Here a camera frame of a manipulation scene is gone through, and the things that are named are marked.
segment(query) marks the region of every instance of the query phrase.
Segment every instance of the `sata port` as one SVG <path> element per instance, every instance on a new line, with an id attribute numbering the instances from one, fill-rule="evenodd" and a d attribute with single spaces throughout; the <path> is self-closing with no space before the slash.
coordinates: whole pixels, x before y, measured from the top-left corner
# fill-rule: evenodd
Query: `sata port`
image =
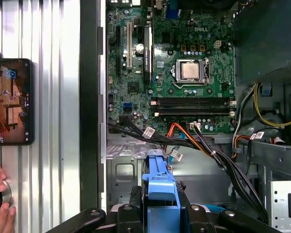
<path id="1" fill-rule="evenodd" d="M 131 112 L 132 111 L 132 103 L 123 103 L 123 111 Z"/>

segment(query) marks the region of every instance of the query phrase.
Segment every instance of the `chip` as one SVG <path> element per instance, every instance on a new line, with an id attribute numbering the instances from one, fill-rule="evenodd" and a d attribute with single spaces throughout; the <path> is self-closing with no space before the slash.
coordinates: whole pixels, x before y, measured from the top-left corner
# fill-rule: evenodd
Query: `chip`
<path id="1" fill-rule="evenodd" d="M 204 45 L 201 45 L 201 46 L 199 47 L 199 50 L 200 50 L 201 52 L 204 52 L 204 51 L 206 51 L 206 47 L 205 47 Z"/>
<path id="2" fill-rule="evenodd" d="M 162 33 L 162 43 L 163 44 L 170 43 L 170 33 Z"/>
<path id="3" fill-rule="evenodd" d="M 181 45 L 181 52 L 186 51 L 186 46 L 185 45 Z"/>
<path id="4" fill-rule="evenodd" d="M 199 64 L 182 63 L 182 77 L 184 79 L 199 79 Z"/>
<path id="5" fill-rule="evenodd" d="M 134 18 L 134 25 L 140 24 L 140 18 Z"/>
<path id="6" fill-rule="evenodd" d="M 138 82 L 128 82 L 127 88 L 128 88 L 129 94 L 138 94 L 139 93 L 139 83 Z"/>

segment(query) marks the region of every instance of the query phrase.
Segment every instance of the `yellow wire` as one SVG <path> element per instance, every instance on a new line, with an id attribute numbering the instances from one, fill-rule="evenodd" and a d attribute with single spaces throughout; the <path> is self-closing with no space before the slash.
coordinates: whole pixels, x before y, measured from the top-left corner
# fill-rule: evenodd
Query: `yellow wire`
<path id="1" fill-rule="evenodd" d="M 273 127 L 285 127 L 285 126 L 288 126 L 288 125 L 291 125 L 291 121 L 290 122 L 287 122 L 287 123 L 283 123 L 283 124 L 276 124 L 276 123 L 273 123 L 273 122 L 270 122 L 270 121 L 267 121 L 266 119 L 264 119 L 259 111 L 259 105 L 258 105 L 258 92 L 259 92 L 259 85 L 256 85 L 256 87 L 254 88 L 254 107 L 257 111 L 257 114 L 258 116 L 260 117 L 260 119 L 270 125 L 270 126 L 273 126 Z"/>
<path id="2" fill-rule="evenodd" d="M 250 137 L 247 136 L 247 135 L 241 135 L 241 136 L 236 137 L 236 139 L 235 139 L 235 148 L 238 147 L 238 141 L 239 141 L 240 139 L 243 139 L 243 138 L 249 139 Z M 232 155 L 231 158 L 233 159 L 233 158 L 236 158 L 236 157 L 237 157 L 237 153 L 233 153 L 233 155 Z"/>

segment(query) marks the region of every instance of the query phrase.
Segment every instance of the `pci slot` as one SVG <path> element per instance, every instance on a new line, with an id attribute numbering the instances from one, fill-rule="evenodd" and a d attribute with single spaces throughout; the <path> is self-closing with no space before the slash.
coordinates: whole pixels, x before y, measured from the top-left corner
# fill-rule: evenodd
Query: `pci slot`
<path id="1" fill-rule="evenodd" d="M 115 28 L 115 70 L 118 76 L 121 75 L 121 26 Z"/>
<path id="2" fill-rule="evenodd" d="M 132 22 L 126 23 L 127 33 L 127 68 L 132 68 Z"/>
<path id="3" fill-rule="evenodd" d="M 150 85 L 152 79 L 152 29 L 150 26 L 145 26 L 144 69 L 144 83 Z"/>

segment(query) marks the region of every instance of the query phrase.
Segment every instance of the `white connector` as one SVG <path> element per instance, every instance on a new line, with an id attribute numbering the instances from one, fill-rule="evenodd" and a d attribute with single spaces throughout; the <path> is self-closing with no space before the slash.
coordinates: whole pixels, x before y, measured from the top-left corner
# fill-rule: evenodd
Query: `white connector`
<path id="1" fill-rule="evenodd" d="M 222 41 L 221 41 L 221 40 L 216 40 L 216 41 L 213 43 L 213 48 L 214 48 L 214 49 L 219 49 L 221 46 L 222 46 Z"/>
<path id="2" fill-rule="evenodd" d="M 194 129 L 194 126 L 197 127 L 200 130 L 200 123 L 198 123 L 197 121 L 193 121 L 190 124 L 190 130 Z"/>

